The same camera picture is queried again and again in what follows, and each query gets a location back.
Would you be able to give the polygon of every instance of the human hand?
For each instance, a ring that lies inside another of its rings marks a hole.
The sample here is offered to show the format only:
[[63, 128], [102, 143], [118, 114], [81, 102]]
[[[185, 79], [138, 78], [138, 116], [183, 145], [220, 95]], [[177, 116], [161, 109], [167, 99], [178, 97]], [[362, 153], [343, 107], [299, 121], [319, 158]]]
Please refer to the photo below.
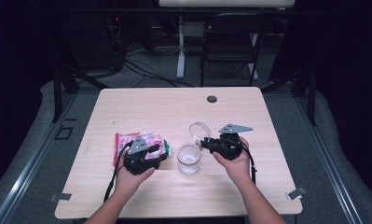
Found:
[[[240, 137], [240, 139], [249, 147], [249, 143], [243, 137]], [[238, 158], [232, 161], [226, 160], [217, 152], [214, 152], [213, 155], [218, 163], [226, 168], [229, 178], [236, 186], [239, 186], [242, 181], [249, 181], [252, 179], [250, 177], [250, 158], [244, 150], [241, 151], [241, 155]]]
[[120, 195], [120, 197], [125, 197], [128, 200], [139, 188], [139, 186], [150, 177], [155, 168], [150, 168], [139, 175], [131, 174], [124, 165], [124, 158], [127, 155], [128, 150], [124, 150], [119, 160], [119, 167], [122, 167], [116, 176], [116, 187], [113, 195]]

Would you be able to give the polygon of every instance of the table surface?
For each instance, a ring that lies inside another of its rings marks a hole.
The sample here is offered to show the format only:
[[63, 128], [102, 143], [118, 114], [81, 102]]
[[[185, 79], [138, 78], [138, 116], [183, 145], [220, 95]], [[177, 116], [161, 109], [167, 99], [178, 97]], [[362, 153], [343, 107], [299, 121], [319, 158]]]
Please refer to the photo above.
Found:
[[295, 0], [159, 0], [161, 7], [292, 7]]
[[[209, 103], [207, 97], [217, 97]], [[172, 155], [137, 190], [119, 217], [225, 217], [247, 215], [225, 169], [203, 149], [200, 169], [183, 175], [176, 152], [193, 143], [189, 126], [205, 123], [212, 137], [228, 123], [252, 127], [240, 133], [250, 143], [257, 169], [256, 184], [280, 214], [299, 214], [299, 199], [285, 193], [296, 189], [260, 89], [151, 88], [101, 91], [59, 201], [57, 218], [90, 217], [103, 203], [113, 167], [116, 133], [156, 132]]]

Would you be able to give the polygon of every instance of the plastic snack bag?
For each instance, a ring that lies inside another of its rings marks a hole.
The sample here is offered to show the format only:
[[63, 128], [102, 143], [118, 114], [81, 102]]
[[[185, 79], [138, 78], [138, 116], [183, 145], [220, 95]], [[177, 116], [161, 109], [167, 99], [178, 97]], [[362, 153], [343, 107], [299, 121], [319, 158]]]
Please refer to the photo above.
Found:
[[113, 158], [113, 165], [116, 166], [118, 153], [120, 150], [130, 141], [135, 140], [136, 137], [140, 135], [149, 146], [159, 145], [159, 149], [154, 152], [147, 152], [145, 155], [146, 160], [151, 160], [158, 158], [160, 155], [168, 152], [168, 155], [172, 155], [171, 147], [168, 145], [167, 141], [163, 139], [159, 134], [154, 132], [143, 132], [143, 133], [129, 133], [129, 134], [120, 134], [116, 133], [116, 148]]

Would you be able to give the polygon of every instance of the round hole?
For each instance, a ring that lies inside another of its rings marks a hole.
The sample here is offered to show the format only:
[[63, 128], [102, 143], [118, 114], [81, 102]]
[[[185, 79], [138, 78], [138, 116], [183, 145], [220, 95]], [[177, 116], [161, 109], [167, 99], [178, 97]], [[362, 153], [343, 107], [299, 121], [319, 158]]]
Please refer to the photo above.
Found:
[[215, 103], [215, 102], [217, 102], [217, 97], [215, 97], [213, 95], [210, 95], [210, 96], [208, 96], [207, 100], [208, 100], [209, 103]]

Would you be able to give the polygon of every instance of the chair leg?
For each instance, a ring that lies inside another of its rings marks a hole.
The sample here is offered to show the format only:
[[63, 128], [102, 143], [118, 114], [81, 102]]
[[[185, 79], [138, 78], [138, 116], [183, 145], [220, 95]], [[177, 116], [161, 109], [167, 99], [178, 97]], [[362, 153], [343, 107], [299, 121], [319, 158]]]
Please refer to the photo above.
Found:
[[205, 62], [200, 61], [200, 86], [203, 87], [203, 79], [205, 76]]
[[202, 68], [202, 64], [203, 64], [203, 56], [200, 56], [200, 68]]
[[253, 64], [253, 70], [252, 70], [252, 74], [250, 75], [250, 82], [249, 82], [249, 87], [251, 87], [253, 85], [253, 79], [255, 78], [255, 69], [256, 69], [256, 62]]

